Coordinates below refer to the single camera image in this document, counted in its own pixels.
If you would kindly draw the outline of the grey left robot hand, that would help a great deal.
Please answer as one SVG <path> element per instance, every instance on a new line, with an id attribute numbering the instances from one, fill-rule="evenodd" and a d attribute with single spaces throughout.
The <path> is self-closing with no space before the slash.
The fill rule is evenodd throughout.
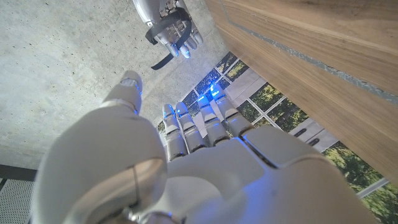
<path id="1" fill-rule="evenodd" d="M 32 222 L 376 222 L 325 156 L 280 129 L 253 126 L 219 86 L 211 92 L 219 116 L 198 100 L 208 142 L 183 103 L 163 107 L 161 139 L 139 114 L 140 76 L 126 71 L 44 155 Z"/>

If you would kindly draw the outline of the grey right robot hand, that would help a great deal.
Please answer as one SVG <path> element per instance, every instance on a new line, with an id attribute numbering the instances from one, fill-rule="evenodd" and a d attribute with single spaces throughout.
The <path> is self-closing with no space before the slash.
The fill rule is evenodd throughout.
<path id="1" fill-rule="evenodd" d="M 190 57 L 204 43 L 184 0 L 133 0 L 137 13 L 149 27 L 146 39 L 162 44 L 172 57 Z"/>

